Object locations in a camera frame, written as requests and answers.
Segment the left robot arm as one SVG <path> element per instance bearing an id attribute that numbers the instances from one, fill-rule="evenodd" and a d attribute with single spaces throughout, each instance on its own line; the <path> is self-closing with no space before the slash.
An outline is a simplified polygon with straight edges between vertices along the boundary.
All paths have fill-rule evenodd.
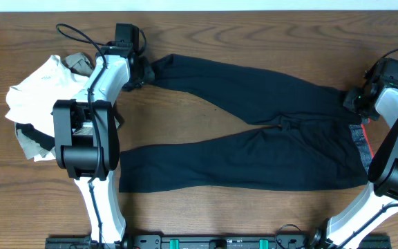
<path id="1" fill-rule="evenodd" d="M 85 202 L 91 233 L 83 241 L 49 239 L 47 248 L 125 248 L 126 219 L 115 189 L 120 142 L 113 107 L 120 92 L 152 81 L 149 61 L 133 44 L 102 46 L 84 88 L 53 106 L 56 160 Z"/>

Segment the black garment under shirt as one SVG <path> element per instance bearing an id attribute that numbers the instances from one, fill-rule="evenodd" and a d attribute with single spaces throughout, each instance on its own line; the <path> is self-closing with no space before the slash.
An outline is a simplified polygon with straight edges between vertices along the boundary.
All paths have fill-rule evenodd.
<path id="1" fill-rule="evenodd" d="M 55 146 L 55 139 L 36 130 L 31 124 L 15 124 L 15 134 L 21 146 L 37 143 L 41 148 L 50 151 Z"/>

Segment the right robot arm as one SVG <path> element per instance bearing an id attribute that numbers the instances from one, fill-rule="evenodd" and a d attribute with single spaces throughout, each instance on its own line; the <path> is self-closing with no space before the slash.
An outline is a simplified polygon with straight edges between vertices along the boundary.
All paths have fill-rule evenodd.
<path id="1" fill-rule="evenodd" d="M 390 131 L 372 158 L 368 183 L 346 209 L 316 230 L 308 248 L 391 247 L 389 236 L 372 231 L 398 213 L 398 89 L 384 89 L 375 109 Z"/>

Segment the black leggings grey waistband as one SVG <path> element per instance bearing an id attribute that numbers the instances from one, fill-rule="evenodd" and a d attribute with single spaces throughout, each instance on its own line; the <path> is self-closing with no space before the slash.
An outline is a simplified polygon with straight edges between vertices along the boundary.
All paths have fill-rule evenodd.
<path id="1" fill-rule="evenodd" d="M 121 192 L 217 185 L 260 190 L 340 190 L 365 185 L 372 151 L 345 92 L 291 75 L 167 55 L 154 85 L 187 92 L 253 126 L 251 131 L 120 155 Z"/>

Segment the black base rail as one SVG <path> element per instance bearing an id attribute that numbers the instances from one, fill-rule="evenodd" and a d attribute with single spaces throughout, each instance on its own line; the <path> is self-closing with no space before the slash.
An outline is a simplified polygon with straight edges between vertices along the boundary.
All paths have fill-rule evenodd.
<path id="1" fill-rule="evenodd" d="M 113 243 L 102 242 L 101 247 L 90 237 L 48 238 L 45 248 L 88 249 L 282 249 L 311 248 L 304 234 L 279 234 L 275 237 L 161 237 L 140 235 Z M 359 249 L 391 249 L 390 237 L 368 235 L 359 244 Z"/>

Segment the olive green garment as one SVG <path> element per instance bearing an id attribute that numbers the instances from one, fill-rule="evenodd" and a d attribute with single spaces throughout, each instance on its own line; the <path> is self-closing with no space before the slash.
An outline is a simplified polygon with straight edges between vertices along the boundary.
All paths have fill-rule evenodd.
<path id="1" fill-rule="evenodd" d="M 61 58 L 62 64 L 70 69 L 72 73 L 78 75 L 90 76 L 93 72 L 93 66 L 90 60 L 83 53 L 75 53 L 65 58 Z M 21 146 L 25 157 L 34 161 L 53 160 L 55 158 L 55 147 L 50 151 L 41 148 L 37 143 L 32 145 Z"/>

